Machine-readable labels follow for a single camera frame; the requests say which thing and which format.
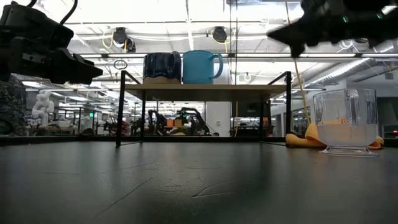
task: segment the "white pillar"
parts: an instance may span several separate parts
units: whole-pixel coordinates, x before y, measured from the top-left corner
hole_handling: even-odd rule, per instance
[[[215,73],[218,64],[214,64]],[[228,64],[224,63],[224,70],[220,77],[214,79],[214,84],[230,84]],[[220,137],[229,137],[231,126],[231,103],[230,102],[206,102],[206,123],[210,132],[214,129]]]

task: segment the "mug handle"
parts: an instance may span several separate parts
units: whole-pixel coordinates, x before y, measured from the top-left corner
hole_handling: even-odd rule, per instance
[[[223,57],[221,55],[213,55],[210,57],[210,60],[214,60],[214,58],[218,57],[219,62],[219,66],[218,66],[218,72],[215,76],[210,77],[210,78],[218,78],[220,77],[220,75],[223,73],[223,69],[224,69],[224,63],[223,63]]]

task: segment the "person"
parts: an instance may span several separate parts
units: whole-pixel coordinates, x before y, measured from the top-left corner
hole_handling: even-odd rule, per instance
[[[0,81],[0,134],[25,136],[26,89],[14,75]]]

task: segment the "blue mug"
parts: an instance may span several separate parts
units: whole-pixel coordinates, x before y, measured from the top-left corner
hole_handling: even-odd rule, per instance
[[[218,72],[214,75],[214,58],[220,61]],[[218,78],[223,72],[223,58],[205,50],[191,50],[183,54],[184,84],[213,84],[213,79]]]

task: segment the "fabric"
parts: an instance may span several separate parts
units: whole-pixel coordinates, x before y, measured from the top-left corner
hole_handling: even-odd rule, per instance
[[[310,124],[310,126],[307,128],[304,139],[299,138],[294,134],[287,134],[286,144],[292,147],[326,147],[324,143],[320,142],[318,137],[318,128],[314,123]],[[384,145],[383,138],[378,136],[374,140],[374,142],[368,146],[368,148],[381,149],[383,145]]]
[[[14,75],[0,81],[0,134],[25,136],[25,109],[24,84]]]

